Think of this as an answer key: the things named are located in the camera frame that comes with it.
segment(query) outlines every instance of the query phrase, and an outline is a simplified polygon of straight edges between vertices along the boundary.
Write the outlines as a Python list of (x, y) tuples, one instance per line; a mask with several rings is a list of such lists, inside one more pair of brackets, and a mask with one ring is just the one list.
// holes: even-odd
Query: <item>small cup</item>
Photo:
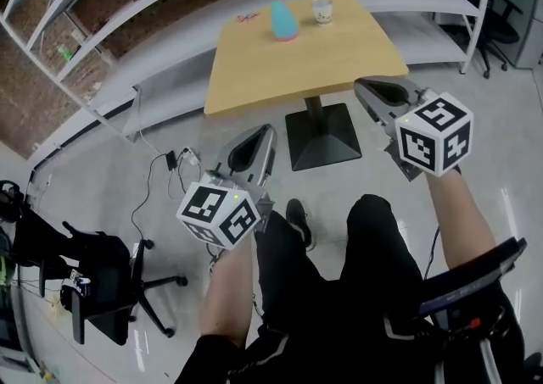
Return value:
[(311, 6), (317, 24), (325, 25), (332, 22), (332, 2), (330, 0), (313, 0)]

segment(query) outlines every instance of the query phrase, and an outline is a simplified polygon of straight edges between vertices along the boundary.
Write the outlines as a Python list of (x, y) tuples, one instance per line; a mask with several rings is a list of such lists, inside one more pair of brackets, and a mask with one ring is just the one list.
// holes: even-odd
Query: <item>forearm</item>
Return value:
[(426, 174), (426, 178), (447, 266), (455, 268), (495, 247), (494, 236), (462, 176), (451, 170), (441, 177)]
[(202, 335), (224, 336), (245, 346), (253, 307), (252, 234), (215, 264), (200, 310)]

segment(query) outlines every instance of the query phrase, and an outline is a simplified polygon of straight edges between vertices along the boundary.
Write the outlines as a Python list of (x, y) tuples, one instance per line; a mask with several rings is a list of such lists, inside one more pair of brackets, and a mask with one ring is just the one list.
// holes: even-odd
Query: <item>table top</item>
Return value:
[(285, 3), (299, 24), (288, 42), (275, 39), (270, 7), (224, 24), (207, 115), (342, 92), (363, 76), (407, 75), (394, 45), (358, 0), (331, 0), (333, 22), (327, 25), (316, 23), (312, 1)]

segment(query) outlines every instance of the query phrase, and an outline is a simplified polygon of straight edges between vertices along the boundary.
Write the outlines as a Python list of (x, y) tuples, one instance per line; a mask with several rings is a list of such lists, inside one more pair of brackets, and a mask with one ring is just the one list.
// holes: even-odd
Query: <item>wooden table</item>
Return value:
[(332, 0), (333, 22), (323, 26), (313, 18), (311, 2), (285, 3), (299, 23), (298, 37), (289, 42), (275, 40), (269, 7), (226, 22), (204, 108), (207, 115), (240, 113), (305, 99), (307, 110), (286, 117), (293, 170), (361, 157), (347, 106), (323, 107), (320, 95), (350, 90), (363, 76), (408, 72), (358, 0)]

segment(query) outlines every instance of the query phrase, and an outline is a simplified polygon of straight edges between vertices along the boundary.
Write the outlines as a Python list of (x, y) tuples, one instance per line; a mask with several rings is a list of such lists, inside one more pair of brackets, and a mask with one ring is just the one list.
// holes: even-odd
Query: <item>black shoe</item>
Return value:
[(302, 203), (297, 198), (291, 198), (287, 204), (287, 221), (291, 225), (295, 225), (301, 230), (302, 237), (304, 239), (304, 245), (306, 248), (313, 248), (313, 236), (311, 235), (311, 230), (305, 219), (307, 214), (305, 213)]

